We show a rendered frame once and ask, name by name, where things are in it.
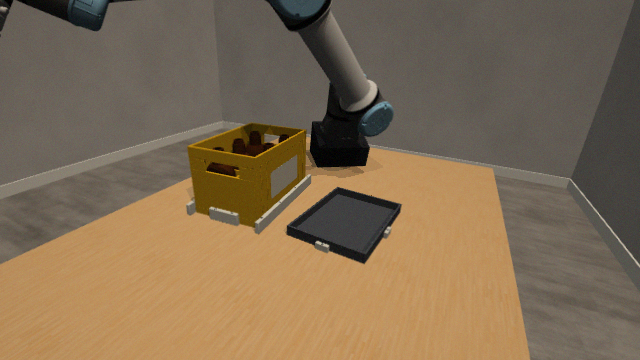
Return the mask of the yellow crate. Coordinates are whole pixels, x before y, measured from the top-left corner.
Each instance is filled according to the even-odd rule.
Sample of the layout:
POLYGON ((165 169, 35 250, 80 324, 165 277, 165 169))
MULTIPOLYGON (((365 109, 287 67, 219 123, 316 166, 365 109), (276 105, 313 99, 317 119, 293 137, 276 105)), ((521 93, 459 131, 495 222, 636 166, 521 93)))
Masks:
POLYGON ((239 223, 253 228, 305 178, 306 140, 296 128, 249 123, 189 145, 187 150, 196 212, 210 216, 209 208, 214 207, 238 213, 239 223), (233 140, 242 138, 246 147, 250 131, 260 132, 262 144, 267 143, 264 134, 287 134, 290 138, 273 143, 274 147, 256 157, 234 154, 233 140), (223 147, 226 152, 211 150, 214 147, 223 147), (237 177, 207 171, 212 162, 239 167, 237 177))

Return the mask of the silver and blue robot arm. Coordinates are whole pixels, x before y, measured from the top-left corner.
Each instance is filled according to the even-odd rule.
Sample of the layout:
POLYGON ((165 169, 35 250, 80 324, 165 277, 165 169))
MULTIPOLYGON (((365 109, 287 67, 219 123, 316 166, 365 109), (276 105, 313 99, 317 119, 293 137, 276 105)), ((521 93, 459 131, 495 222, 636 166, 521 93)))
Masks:
MULTIPOLYGON (((17 1, 75 26, 99 31, 108 3, 134 0, 17 1)), ((393 119, 393 107, 383 99, 373 81, 367 82, 330 11, 332 0, 268 0, 268 3, 289 31, 299 33, 330 80, 320 136, 329 143, 346 146, 358 142, 361 134, 371 137, 382 133, 393 119)))

